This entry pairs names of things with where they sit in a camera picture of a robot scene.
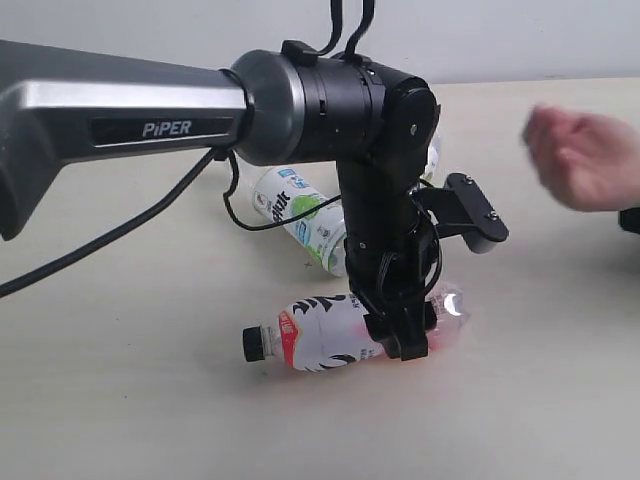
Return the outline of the person's open hand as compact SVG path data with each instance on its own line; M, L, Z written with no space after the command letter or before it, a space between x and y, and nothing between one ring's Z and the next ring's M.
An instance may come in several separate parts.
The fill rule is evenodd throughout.
M639 205L639 132L611 116L536 105L521 134L541 185L580 212Z

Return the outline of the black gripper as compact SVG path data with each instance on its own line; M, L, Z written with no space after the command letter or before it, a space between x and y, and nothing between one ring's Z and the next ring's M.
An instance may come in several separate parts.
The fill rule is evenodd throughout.
M429 352L426 331L437 326L426 295L442 270L435 228L414 193L420 175L370 164L337 166L352 291L371 311L364 315L370 338L391 359L409 361Z

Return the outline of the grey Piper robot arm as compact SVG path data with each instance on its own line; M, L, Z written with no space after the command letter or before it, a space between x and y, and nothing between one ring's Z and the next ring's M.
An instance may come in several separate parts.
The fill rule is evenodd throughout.
M1 235L15 238L67 165L201 149L257 166L332 161L350 287L394 357L428 352L439 240L418 200L440 107L419 77L286 42L230 68L1 44Z

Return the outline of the black jacket sleeve forearm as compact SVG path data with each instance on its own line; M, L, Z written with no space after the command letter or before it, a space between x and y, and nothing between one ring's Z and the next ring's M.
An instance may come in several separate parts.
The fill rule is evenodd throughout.
M640 234L640 208L633 207L618 212L618 225L628 233Z

